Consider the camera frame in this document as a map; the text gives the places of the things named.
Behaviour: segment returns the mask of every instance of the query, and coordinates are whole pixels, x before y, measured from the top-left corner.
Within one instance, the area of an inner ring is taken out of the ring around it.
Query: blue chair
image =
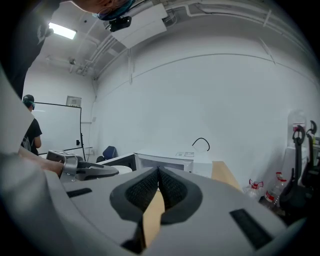
[[[105,149],[105,151],[103,151],[102,155],[103,156],[99,156],[96,159],[96,163],[99,163],[105,160],[110,160],[112,158],[117,158],[118,157],[117,149],[114,146],[108,146]]]

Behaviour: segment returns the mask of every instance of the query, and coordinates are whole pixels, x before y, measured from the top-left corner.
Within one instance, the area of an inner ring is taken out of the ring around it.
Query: whiteboard
[[[39,155],[47,154],[49,150],[82,148],[80,107],[36,102],[32,114],[42,131]]]

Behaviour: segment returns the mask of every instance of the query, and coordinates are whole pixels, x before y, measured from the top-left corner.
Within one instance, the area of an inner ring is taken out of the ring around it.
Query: security camera
[[[114,20],[110,20],[109,30],[110,32],[116,32],[118,30],[122,30],[130,27],[132,18],[130,16],[127,17],[119,17]]]

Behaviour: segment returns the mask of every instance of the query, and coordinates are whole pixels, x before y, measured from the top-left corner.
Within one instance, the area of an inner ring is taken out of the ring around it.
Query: black mesh panel
[[[125,198],[141,211],[145,212],[155,195],[155,186],[158,183],[158,172],[154,171],[149,176],[129,187]]]
[[[187,196],[187,187],[163,171],[159,172],[159,189],[163,196],[165,210],[174,207]]]

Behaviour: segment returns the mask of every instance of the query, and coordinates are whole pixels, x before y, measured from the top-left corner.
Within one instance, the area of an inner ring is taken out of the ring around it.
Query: ceiling light
[[[64,26],[60,26],[54,23],[49,23],[49,28],[53,29],[53,32],[57,35],[69,38],[69,39],[74,39],[75,35],[76,35],[76,31],[71,30],[69,28],[66,28]]]

